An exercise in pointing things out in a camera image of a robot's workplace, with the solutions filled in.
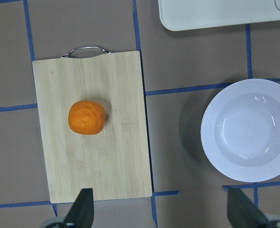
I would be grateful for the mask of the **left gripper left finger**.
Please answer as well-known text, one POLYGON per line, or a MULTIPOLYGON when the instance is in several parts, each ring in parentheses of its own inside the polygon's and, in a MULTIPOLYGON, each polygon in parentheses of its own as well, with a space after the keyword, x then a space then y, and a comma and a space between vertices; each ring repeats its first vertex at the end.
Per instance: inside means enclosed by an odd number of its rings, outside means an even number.
POLYGON ((93 220, 93 189, 82 189, 63 223, 65 224, 65 228, 91 228, 93 220))

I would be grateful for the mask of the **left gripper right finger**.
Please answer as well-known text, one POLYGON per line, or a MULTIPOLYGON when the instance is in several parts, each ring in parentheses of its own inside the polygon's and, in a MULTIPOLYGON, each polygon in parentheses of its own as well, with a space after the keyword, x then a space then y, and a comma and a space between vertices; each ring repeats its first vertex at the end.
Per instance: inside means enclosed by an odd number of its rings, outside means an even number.
POLYGON ((227 218, 233 228, 265 228, 269 223, 266 216, 238 188, 228 189, 227 218))

